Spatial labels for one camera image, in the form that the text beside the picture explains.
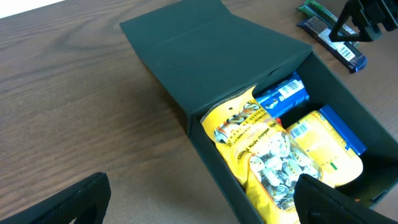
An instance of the box flap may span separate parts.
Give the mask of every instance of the box flap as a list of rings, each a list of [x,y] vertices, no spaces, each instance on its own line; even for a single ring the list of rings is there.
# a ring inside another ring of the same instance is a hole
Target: box flap
[[[188,117],[312,51],[232,15],[219,0],[183,0],[121,28]]]

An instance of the yellow candy bag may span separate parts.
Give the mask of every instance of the yellow candy bag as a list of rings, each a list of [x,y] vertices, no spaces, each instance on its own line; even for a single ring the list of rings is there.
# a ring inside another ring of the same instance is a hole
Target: yellow candy bag
[[[293,194],[299,175],[334,185],[253,98],[253,89],[212,107],[201,124],[262,219],[267,224],[298,223]]]
[[[346,141],[318,111],[312,111],[286,130],[330,174],[336,186],[347,184],[362,173],[361,158],[352,148],[346,149]]]

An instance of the brown wood surface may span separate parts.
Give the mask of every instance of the brown wood surface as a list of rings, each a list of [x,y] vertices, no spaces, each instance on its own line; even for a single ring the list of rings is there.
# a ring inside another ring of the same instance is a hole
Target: brown wood surface
[[[171,2],[66,0],[0,19],[0,219],[101,171],[112,189],[105,223],[238,222],[119,27]],[[361,44],[368,67],[350,75],[295,26],[301,0],[223,2],[313,44],[398,138],[398,31]],[[322,2],[336,14],[345,3]],[[376,210],[398,220],[397,199],[395,188]]]

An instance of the wooden table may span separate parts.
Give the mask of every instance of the wooden table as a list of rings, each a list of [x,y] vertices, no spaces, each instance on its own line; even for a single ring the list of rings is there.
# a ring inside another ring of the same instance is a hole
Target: wooden table
[[[175,103],[119,23],[171,0],[66,0],[0,20],[0,218],[98,171],[112,189],[105,223],[237,223],[186,137]],[[225,0],[232,13],[314,45],[398,138],[398,31],[361,44],[350,75],[295,26],[301,0]],[[344,1],[326,4],[339,14]],[[376,210],[398,220],[398,189]]]

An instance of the dark green box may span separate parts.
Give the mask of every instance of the dark green box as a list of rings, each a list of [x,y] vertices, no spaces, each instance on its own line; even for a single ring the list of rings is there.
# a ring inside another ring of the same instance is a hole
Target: dark green box
[[[262,221],[199,120],[218,101],[255,83],[258,93],[294,70],[310,102],[286,120],[329,104],[368,148],[361,176],[337,190],[371,206],[396,184],[398,143],[310,45],[232,15],[219,0],[183,0],[121,27],[185,112],[188,137],[241,223]]]

